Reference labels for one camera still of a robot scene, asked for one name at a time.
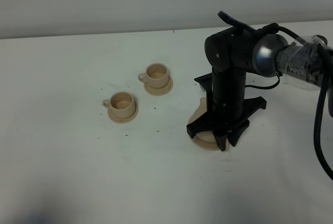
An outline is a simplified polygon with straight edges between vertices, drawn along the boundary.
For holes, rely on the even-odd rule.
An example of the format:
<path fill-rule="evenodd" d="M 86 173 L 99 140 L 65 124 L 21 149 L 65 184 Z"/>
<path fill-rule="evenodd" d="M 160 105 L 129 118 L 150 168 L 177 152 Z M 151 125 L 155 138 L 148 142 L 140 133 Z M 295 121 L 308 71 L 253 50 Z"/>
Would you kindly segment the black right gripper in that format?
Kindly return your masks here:
<path fill-rule="evenodd" d="M 194 78 L 196 82 L 209 84 L 206 91 L 207 111 L 187 125 L 191 138 L 197 133 L 212 131 L 218 148 L 226 150 L 226 139 L 236 146 L 242 133 L 249 127 L 248 118 L 258 109 L 266 108 L 266 100 L 259 96 L 245 99 L 246 72 L 229 68 L 223 72 L 212 69 L 204 76 Z"/>

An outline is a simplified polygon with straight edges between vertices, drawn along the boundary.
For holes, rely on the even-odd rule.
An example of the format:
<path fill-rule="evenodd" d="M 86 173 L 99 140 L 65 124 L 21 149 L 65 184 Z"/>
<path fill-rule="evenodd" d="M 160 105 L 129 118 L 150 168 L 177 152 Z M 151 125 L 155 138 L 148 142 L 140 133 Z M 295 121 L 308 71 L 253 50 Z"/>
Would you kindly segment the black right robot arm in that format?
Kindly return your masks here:
<path fill-rule="evenodd" d="M 246 75 L 280 77 L 284 74 L 319 86 L 332 97 L 332 49 L 324 37 L 306 40 L 276 23 L 254 29 L 219 12 L 229 28 L 208 37 L 204 44 L 212 67 L 196 78 L 206 96 L 191 116 L 187 133 L 205 150 L 235 146 L 249 126 L 249 118 L 266 108 L 262 97 L 245 98 Z"/>

